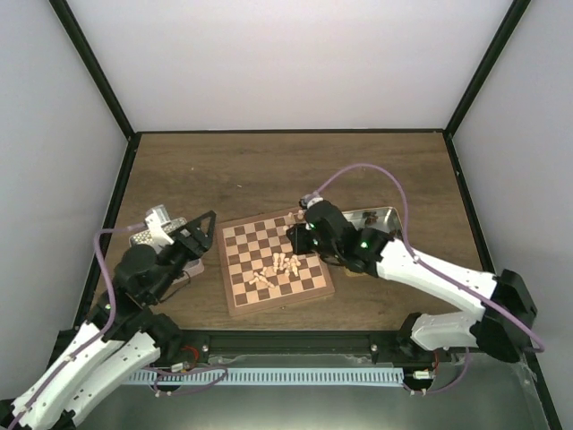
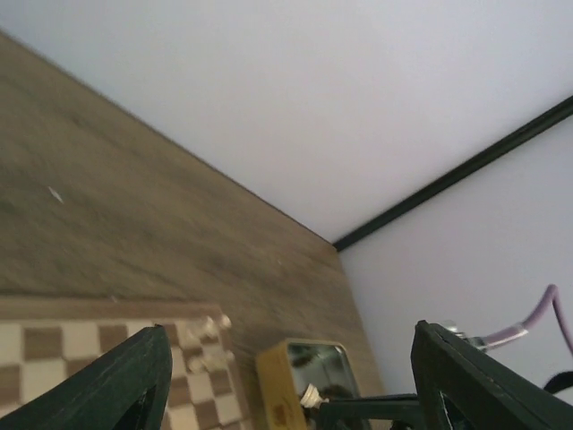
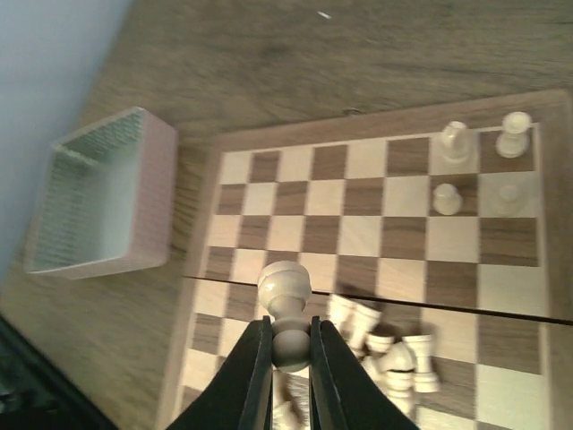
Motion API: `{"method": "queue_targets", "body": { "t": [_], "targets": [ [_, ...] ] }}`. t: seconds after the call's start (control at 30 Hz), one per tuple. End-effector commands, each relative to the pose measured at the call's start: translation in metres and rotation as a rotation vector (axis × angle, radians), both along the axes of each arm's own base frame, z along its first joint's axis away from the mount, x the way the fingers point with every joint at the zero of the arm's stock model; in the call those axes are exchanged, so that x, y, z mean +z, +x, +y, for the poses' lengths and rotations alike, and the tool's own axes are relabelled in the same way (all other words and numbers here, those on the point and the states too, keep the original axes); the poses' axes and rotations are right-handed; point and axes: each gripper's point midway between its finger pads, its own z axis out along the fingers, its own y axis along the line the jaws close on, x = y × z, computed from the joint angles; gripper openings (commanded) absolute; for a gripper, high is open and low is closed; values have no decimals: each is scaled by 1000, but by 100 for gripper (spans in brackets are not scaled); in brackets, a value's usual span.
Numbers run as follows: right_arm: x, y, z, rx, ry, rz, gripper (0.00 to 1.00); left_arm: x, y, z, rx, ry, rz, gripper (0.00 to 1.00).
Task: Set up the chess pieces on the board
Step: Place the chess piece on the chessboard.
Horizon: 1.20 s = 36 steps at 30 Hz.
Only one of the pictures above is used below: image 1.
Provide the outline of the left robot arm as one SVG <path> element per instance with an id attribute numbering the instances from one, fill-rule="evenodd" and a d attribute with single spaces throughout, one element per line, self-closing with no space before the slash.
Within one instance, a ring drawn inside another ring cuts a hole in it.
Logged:
<path id="1" fill-rule="evenodd" d="M 1 402 L 3 429 L 72 429 L 128 376 L 183 351 L 182 331 L 152 308 L 161 302 L 189 262 L 213 244 L 216 213 L 207 211 L 167 233 L 160 208 L 144 222 L 154 245 L 130 246 L 112 272 L 101 274 L 107 289 L 61 355 L 23 394 Z"/>

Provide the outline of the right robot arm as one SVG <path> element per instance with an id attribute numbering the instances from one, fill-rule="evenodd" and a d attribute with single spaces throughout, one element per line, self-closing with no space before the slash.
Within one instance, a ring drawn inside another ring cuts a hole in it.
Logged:
<path id="1" fill-rule="evenodd" d="M 450 314 L 410 314 L 398 337 L 400 355 L 416 361 L 439 348 L 477 348 L 516 363 L 531 347 L 527 330 L 537 308 L 523 278 L 514 271 L 475 271 L 406 245 L 394 209 L 343 212 L 313 199 L 302 220 L 286 229 L 294 254 L 357 274 L 416 288 L 456 307 Z"/>

